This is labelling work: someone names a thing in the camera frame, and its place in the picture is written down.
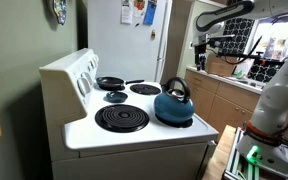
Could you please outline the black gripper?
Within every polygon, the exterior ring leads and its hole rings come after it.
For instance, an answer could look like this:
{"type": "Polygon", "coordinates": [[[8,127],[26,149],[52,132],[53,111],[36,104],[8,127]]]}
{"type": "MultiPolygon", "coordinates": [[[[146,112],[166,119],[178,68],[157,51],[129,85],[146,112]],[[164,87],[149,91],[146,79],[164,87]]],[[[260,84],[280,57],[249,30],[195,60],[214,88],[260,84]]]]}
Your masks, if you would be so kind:
{"type": "Polygon", "coordinates": [[[197,36],[193,41],[195,64],[198,70],[205,69],[205,53],[207,46],[212,48],[216,47],[216,42],[210,37],[209,34],[197,36]]]}

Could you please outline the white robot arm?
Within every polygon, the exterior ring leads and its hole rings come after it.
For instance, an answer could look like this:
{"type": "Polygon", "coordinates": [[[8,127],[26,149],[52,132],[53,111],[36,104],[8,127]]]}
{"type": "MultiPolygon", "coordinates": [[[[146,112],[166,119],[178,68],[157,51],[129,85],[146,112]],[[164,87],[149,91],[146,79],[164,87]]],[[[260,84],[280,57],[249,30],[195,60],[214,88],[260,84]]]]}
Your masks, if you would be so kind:
{"type": "MultiPolygon", "coordinates": [[[[207,36],[233,18],[263,19],[288,14],[288,0],[241,0],[224,8],[201,13],[193,21],[196,56],[206,52],[207,36]]],[[[237,151],[245,159],[269,172],[288,178],[288,150],[279,134],[288,113],[287,61],[265,85],[237,151]]]]}

